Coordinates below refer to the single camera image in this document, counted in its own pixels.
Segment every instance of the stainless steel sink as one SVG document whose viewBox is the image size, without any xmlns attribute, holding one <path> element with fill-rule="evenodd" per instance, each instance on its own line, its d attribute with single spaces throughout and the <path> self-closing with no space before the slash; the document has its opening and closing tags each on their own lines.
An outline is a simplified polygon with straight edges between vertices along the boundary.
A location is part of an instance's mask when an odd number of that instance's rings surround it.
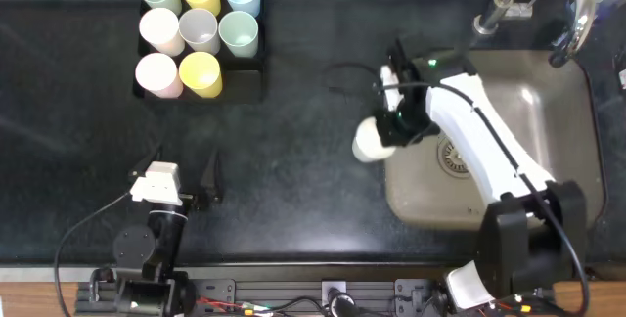
<svg viewBox="0 0 626 317">
<path fill-rule="evenodd" d="M 604 203 L 600 158 L 585 72 L 548 64 L 547 51 L 472 51 L 489 100 L 517 141 L 557 181 L 574 180 L 587 199 L 587 225 Z M 445 135 L 398 149 L 385 161 L 386 194 L 404 222 L 477 230 L 484 205 Z"/>
</svg>

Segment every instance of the chrome faucet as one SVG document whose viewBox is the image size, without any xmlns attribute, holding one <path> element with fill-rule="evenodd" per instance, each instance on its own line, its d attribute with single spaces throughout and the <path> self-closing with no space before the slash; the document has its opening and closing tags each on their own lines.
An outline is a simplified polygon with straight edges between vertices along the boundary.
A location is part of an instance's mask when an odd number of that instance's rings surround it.
<svg viewBox="0 0 626 317">
<path fill-rule="evenodd" d="M 493 0 L 484 15 L 475 17 L 473 28 L 478 38 L 494 34 L 498 29 L 498 22 L 513 4 L 514 0 Z M 580 50 L 595 16 L 596 0 L 576 0 L 576 14 L 572 27 L 559 38 L 557 48 L 550 56 L 550 64 L 553 67 L 562 67 Z"/>
</svg>

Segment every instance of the wooden floor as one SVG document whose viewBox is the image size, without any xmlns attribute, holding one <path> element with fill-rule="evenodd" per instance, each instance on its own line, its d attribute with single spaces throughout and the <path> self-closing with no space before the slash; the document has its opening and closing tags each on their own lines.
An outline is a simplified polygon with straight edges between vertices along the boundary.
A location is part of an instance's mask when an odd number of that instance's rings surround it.
<svg viewBox="0 0 626 317">
<path fill-rule="evenodd" d="M 75 283 L 63 283 L 63 293 L 70 311 L 73 310 L 76 289 Z M 555 289 L 560 307 L 570 311 L 578 308 L 578 283 L 559 283 L 555 285 Z M 626 315 L 626 282 L 593 282 L 591 297 L 588 316 Z M 1 283 L 0 298 L 4 317 L 63 317 L 52 283 Z"/>
</svg>

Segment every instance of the black countertop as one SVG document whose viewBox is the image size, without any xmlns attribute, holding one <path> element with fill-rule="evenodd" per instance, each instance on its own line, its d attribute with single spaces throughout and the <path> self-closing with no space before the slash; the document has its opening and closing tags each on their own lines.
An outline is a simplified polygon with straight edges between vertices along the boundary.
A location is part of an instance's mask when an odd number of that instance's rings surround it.
<svg viewBox="0 0 626 317">
<path fill-rule="evenodd" d="M 212 146 L 223 157 L 225 201 L 192 214 L 182 265 L 471 259 L 474 233 L 402 223 L 387 206 L 382 163 L 352 155 L 356 126 L 380 103 L 372 77 L 323 71 L 376 68 L 396 36 L 453 47 L 488 1 L 265 0 L 262 104 L 154 105 L 131 94 L 139 0 L 0 0 L 0 262 L 50 264 L 64 231 L 128 190 L 126 172 L 158 140 L 187 181 Z M 549 49 L 565 2 L 539 0 L 531 21 L 503 23 L 480 47 Z M 614 13 L 579 55 L 606 187 L 591 262 L 626 261 L 626 111 L 611 61 L 624 23 L 626 10 Z M 114 236 L 147 210 L 110 209 L 76 233 L 63 262 L 112 262 Z"/>
</svg>

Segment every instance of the drain strainer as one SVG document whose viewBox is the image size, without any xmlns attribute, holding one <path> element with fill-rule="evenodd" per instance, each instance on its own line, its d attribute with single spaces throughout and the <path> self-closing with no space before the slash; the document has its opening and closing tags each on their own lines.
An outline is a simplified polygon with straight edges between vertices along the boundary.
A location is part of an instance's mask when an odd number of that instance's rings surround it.
<svg viewBox="0 0 626 317">
<path fill-rule="evenodd" d="M 448 175 L 454 176 L 460 179 L 466 179 L 470 177 L 468 172 L 468 166 L 461 159 L 459 151 L 454 147 L 452 142 L 447 136 L 440 135 L 440 140 L 437 144 L 437 160 L 441 169 Z"/>
</svg>

